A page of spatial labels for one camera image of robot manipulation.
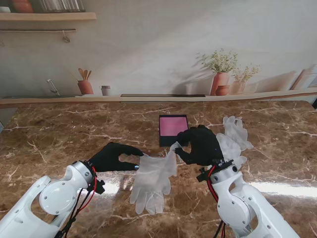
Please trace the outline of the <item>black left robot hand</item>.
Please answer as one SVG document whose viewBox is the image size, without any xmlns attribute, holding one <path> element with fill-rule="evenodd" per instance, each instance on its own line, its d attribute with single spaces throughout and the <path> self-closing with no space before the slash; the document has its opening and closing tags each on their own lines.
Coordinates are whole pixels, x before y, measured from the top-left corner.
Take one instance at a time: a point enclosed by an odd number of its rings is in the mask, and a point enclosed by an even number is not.
<svg viewBox="0 0 317 238">
<path fill-rule="evenodd" d="M 110 142 L 95 154 L 89 163 L 96 172 L 134 171 L 137 164 L 119 161 L 121 154 L 142 157 L 144 154 L 136 147 Z"/>
</svg>

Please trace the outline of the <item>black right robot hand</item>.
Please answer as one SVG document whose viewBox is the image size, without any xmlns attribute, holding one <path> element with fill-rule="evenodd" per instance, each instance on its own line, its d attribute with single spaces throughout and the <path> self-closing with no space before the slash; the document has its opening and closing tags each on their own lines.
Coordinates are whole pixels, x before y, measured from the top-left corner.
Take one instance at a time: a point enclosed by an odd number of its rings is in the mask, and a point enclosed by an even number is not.
<svg viewBox="0 0 317 238">
<path fill-rule="evenodd" d="M 176 141 L 181 145 L 175 153 L 187 164 L 200 166 L 218 165 L 224 157 L 216 135 L 204 125 L 191 127 L 177 135 Z M 182 146 L 190 143 L 191 152 L 187 153 Z"/>
</svg>

